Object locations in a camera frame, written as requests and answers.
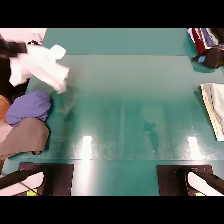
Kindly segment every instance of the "brown cloth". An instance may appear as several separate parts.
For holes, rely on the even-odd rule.
[[[13,127],[0,145],[0,159],[4,160],[21,152],[38,152],[45,149],[49,130],[37,118],[25,118]]]

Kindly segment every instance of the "box of folded clothes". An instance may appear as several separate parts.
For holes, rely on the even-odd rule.
[[[198,55],[193,61],[208,68],[224,65],[224,28],[187,28]]]

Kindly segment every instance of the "glossy green tabletop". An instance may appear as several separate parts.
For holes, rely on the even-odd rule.
[[[185,38],[186,29],[49,29],[45,46],[71,54],[59,61],[70,68],[67,91],[30,80],[28,92],[46,90],[52,99],[49,142],[40,155],[8,159],[3,172],[21,161],[75,163],[72,195],[158,195],[157,164],[209,163],[224,178],[224,143],[198,88],[224,83],[223,72],[175,56],[195,51]]]

